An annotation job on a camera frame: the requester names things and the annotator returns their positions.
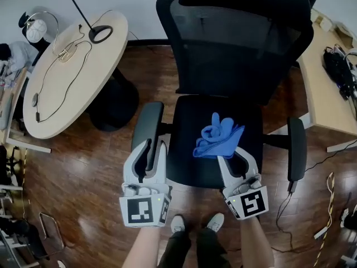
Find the black pants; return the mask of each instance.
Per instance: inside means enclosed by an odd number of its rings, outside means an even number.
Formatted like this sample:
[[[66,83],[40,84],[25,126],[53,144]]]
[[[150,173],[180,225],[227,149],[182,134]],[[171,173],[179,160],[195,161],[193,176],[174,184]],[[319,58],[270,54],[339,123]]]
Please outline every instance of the black pants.
[[[168,240],[165,253],[158,268],[182,268],[191,247],[189,234],[185,231],[174,233]],[[225,250],[219,244],[216,233],[204,228],[197,236],[197,261],[199,268],[229,268]]]

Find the black office chair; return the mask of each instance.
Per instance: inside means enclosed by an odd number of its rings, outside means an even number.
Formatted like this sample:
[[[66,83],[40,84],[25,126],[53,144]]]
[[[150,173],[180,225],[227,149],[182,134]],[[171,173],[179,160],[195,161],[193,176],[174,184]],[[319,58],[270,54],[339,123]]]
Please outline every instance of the black office chair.
[[[303,178],[306,135],[299,119],[288,120],[288,136],[263,135],[258,104],[265,105],[313,38],[308,0],[157,0],[156,10],[176,59],[180,85],[172,125],[161,123],[163,104],[147,103],[132,149],[151,139],[146,170],[153,168],[158,135],[170,133],[167,177],[202,188],[224,187],[218,161],[192,152],[213,112],[245,125],[239,147],[262,168],[263,144],[289,150],[288,180]],[[234,156],[235,176],[246,173]]]

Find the white wall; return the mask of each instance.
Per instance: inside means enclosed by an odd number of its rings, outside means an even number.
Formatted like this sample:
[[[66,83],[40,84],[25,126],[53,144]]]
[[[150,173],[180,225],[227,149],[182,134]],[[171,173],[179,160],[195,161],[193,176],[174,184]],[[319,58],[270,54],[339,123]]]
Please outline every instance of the white wall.
[[[129,22],[129,30],[139,39],[161,39],[166,35],[156,14],[156,0],[76,0],[90,16],[108,9],[122,12]],[[31,13],[36,7],[47,8],[60,20],[61,29],[80,16],[71,0],[0,0],[0,42],[23,40],[18,19],[24,11]],[[317,0],[315,8],[333,20],[339,20],[357,34],[357,0]]]
[[[333,21],[344,23],[357,35],[357,0],[317,0],[314,8]]]
[[[156,0],[76,0],[84,15],[101,14],[108,9],[122,12],[129,22],[129,30],[139,39],[164,39],[165,32],[156,13]],[[0,43],[24,40],[17,26],[21,15],[45,7],[56,15],[61,29],[81,19],[71,0],[0,0]]]

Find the blue microfiber towel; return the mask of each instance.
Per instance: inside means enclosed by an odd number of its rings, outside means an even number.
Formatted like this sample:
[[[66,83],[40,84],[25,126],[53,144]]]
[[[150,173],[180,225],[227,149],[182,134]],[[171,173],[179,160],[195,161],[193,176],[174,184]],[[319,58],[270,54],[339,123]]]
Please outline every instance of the blue microfiber towel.
[[[212,125],[202,129],[202,138],[196,141],[194,157],[215,159],[222,156],[232,158],[243,134],[244,126],[235,125],[232,118],[219,121],[218,113],[212,114]]]

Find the desk lamp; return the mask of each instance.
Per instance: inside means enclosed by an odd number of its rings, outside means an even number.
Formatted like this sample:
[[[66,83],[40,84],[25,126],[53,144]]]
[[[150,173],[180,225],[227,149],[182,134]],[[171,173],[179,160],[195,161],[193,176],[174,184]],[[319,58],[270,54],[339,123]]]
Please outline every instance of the desk lamp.
[[[100,42],[105,41],[105,40],[113,33],[113,28],[112,28],[112,26],[101,25],[101,26],[92,27],[92,26],[89,24],[88,20],[84,17],[84,15],[83,15],[82,11],[80,10],[80,8],[78,7],[77,3],[76,3],[74,0],[72,0],[72,2],[73,2],[73,4],[74,4],[74,6],[77,8],[77,10],[79,11],[79,13],[81,14],[81,16],[83,17],[84,21],[87,23],[87,25],[88,25],[89,28],[90,28],[88,36],[89,36],[89,39],[90,39],[90,41],[91,41],[92,43],[94,43],[94,44],[99,44]],[[103,37],[102,39],[100,39],[100,40],[95,40],[95,37],[96,37],[99,33],[103,32],[103,31],[105,31],[105,30],[110,30],[110,31],[109,31],[109,33],[108,33],[105,37]]]
[[[26,27],[26,38],[30,43],[39,42],[44,37],[47,31],[47,25],[43,20],[35,19],[35,17],[38,15],[50,15],[55,19],[57,24],[57,31],[56,31],[54,45],[52,47],[52,53],[56,55],[62,63],[65,63],[74,55],[77,48],[74,46],[74,44],[69,44],[67,47],[61,50],[59,54],[56,54],[55,49],[56,49],[57,38],[59,35],[59,23],[55,15],[53,15],[48,11],[36,12],[31,16],[28,16],[26,15],[26,13],[24,13],[19,21],[19,26]]]

